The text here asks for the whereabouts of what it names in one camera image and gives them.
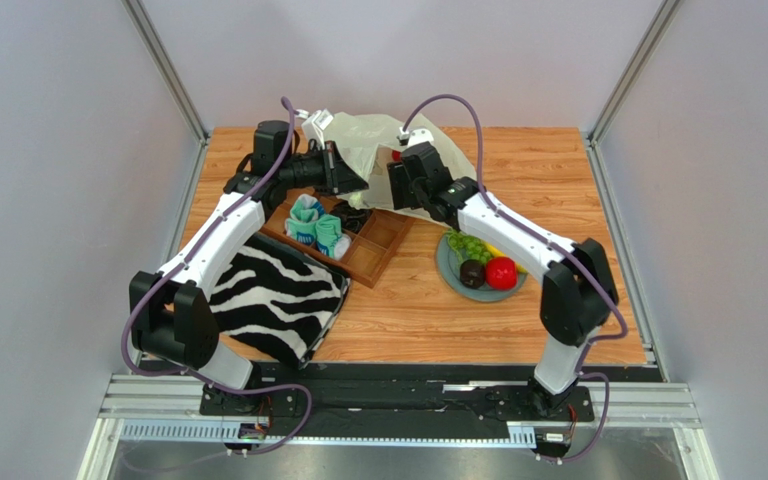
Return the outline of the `pale green plastic bag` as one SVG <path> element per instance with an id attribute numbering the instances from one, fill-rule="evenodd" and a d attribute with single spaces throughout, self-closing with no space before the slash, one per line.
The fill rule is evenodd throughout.
<path id="1" fill-rule="evenodd" d="M 393 206 L 387 164 L 392 161 L 394 151 L 404 149 L 397 139 L 402 126 L 402 121 L 386 114 L 338 112 L 333 115 L 332 122 L 323 130 L 324 138 L 336 144 L 343 160 L 369 185 L 363 191 L 341 194 L 340 199 L 356 209 L 397 211 Z M 477 178 L 476 169 L 464 152 L 424 115 L 415 117 L 410 128 L 430 133 L 432 145 L 454 179 Z"/>

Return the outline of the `red apple front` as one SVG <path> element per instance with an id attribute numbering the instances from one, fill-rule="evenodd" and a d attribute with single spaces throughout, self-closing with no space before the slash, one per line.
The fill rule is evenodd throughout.
<path id="1" fill-rule="evenodd" d="M 486 284 L 499 291 L 513 289 L 519 281 L 516 263 L 508 257 L 491 258 L 485 265 Z"/>

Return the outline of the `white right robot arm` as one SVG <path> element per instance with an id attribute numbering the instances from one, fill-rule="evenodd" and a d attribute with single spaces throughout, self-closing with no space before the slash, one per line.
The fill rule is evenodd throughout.
<path id="1" fill-rule="evenodd" d="M 398 161 L 387 166 L 395 208 L 421 209 L 432 220 L 491 244 L 540 284 L 539 314 L 549 338 L 532 382 L 546 396 L 566 393 L 590 341 L 618 310 L 603 246 L 554 234 L 508 208 L 476 180 L 453 178 L 429 141 L 400 145 Z"/>

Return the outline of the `dark purple plum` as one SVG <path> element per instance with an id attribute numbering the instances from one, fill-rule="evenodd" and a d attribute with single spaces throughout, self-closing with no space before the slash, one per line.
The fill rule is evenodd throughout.
<path id="1" fill-rule="evenodd" d="M 475 259 L 467 259 L 460 264 L 459 281 L 469 289 L 480 289 L 485 285 L 484 264 Z"/>

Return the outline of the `green grape bunch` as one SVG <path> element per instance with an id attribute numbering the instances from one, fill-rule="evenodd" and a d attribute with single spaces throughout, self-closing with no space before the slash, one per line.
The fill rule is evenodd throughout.
<path id="1" fill-rule="evenodd" d="M 493 258 L 490 250 L 482 240 L 454 229 L 445 233 L 444 241 L 459 263 L 475 260 L 485 265 Z"/>

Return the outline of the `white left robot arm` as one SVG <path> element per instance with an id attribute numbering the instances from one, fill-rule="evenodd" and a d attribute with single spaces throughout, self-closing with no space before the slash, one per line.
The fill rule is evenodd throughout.
<path id="1" fill-rule="evenodd" d="M 120 340 L 122 357 L 136 368 L 132 349 L 173 364 L 235 395 L 252 395 L 255 368 L 219 339 L 209 300 L 234 256 L 295 189 L 339 196 L 369 184 L 316 132 L 298 151 L 295 121 L 269 120 L 254 131 L 253 150 L 227 182 L 216 209 L 195 236 L 157 272 L 140 271 L 130 281 L 130 315 Z"/>

